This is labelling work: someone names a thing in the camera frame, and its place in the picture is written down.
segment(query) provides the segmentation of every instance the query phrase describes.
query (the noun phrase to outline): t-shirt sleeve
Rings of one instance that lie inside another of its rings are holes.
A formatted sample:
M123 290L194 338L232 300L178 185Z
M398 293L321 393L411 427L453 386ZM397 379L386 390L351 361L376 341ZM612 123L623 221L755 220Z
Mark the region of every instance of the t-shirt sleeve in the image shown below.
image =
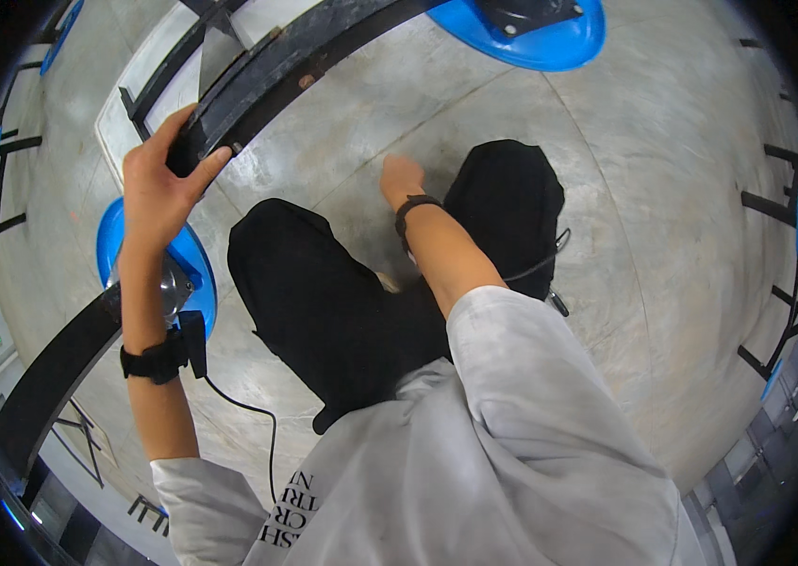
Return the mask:
M155 460L151 469L179 562L242 564L268 516L245 476L200 458Z
M472 416L510 451L539 458L528 442L552 440L556 447L590 447L657 468L584 347L552 307L484 286L456 302L446 327Z
M679 491L562 316L480 287L447 320L482 447L536 544L560 564L672 564Z

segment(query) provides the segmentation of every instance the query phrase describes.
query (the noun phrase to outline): blue stool seat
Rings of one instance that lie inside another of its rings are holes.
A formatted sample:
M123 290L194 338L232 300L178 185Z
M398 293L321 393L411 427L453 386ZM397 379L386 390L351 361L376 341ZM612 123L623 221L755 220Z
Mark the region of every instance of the blue stool seat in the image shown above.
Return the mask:
M100 284L107 287L119 248L125 235L123 199L117 198L100 218L97 239L98 275ZM207 259L198 235L188 224L167 247L178 265L194 285L194 292L185 302L182 311L201 311L204 317L204 338L209 340L213 323L217 319L217 283L213 278L211 262Z
M570 71L597 57L607 38L600 0L580 0L581 17L509 39L483 17L472 0L450 0L427 12L437 24L471 47L502 62L534 71Z

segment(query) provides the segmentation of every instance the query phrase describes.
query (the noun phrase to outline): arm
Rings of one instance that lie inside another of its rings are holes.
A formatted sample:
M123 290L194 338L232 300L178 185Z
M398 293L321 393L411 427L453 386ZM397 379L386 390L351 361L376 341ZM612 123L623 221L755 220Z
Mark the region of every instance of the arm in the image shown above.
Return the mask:
M122 336L125 351L135 356L166 338L160 297L164 250L232 155L229 148L220 148L186 178L166 167L167 150L193 110L191 105L171 115L123 161L125 241L118 259ZM128 396L148 460L198 457L198 440L179 378L157 386L132 376Z
M380 190L398 210L410 195L423 195L424 172L414 161L396 155L383 160ZM487 255L458 222L434 205L419 205L405 216L405 239L443 318L466 292L484 285L506 287Z

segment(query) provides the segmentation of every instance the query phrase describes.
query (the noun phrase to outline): cable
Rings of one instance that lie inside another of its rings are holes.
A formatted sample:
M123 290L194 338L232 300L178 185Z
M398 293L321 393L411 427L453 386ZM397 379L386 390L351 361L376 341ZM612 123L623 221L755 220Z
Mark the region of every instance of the cable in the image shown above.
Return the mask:
M207 384L211 386L211 389L217 392L217 395L224 398L226 401L233 403L237 407L241 407L247 409L249 411L254 411L255 413L261 413L264 415L269 416L273 419L273 430L270 432L270 462L269 462L269 480L270 480L270 496L273 497L273 504L277 504L277 494L273 491L273 448L276 447L277 444L277 416L271 413L269 410L263 408L252 407L251 405L245 405L244 403L240 403L233 398L226 395L223 391L220 391L217 386L213 385L213 382L207 376L204 376L204 379L207 379Z
M568 228L566 228L565 230L563 230L563 233L561 233L559 235L559 237L557 238L557 246L556 246L556 249L553 250L552 254L548 255L544 259L540 260L536 265L530 267L529 269L526 269L525 271L521 272L520 274L513 275L512 277L503 277L503 280L505 282L507 282L507 283L512 282L512 281L516 281L518 279L521 279L522 277L528 277L529 275L533 274L534 272L536 272L541 267L546 266L547 264L549 264L550 262L553 261L553 258L556 257L559 252L563 251L563 248L568 243L569 238L571 237L571 235L572 235L572 231L569 230Z

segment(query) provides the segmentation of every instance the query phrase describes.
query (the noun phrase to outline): wristband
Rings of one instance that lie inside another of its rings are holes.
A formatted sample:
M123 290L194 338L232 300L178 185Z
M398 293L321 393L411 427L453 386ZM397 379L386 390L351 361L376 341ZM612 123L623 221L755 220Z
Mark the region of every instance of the wristband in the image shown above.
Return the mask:
M434 197L430 195L408 195L408 200L403 203L399 210L396 211L396 233L399 234L399 239L402 240L402 249L405 251L406 254L410 252L408 248L408 241L405 239L405 215L408 214L409 210L419 206L419 205L437 205L440 208L443 208L443 204Z
M177 328L166 332L163 343L143 351L140 356L133 356L119 349L119 362L126 379L129 375L148 378L155 385L169 383L179 375L179 368L188 365L188 350L185 347L182 333Z

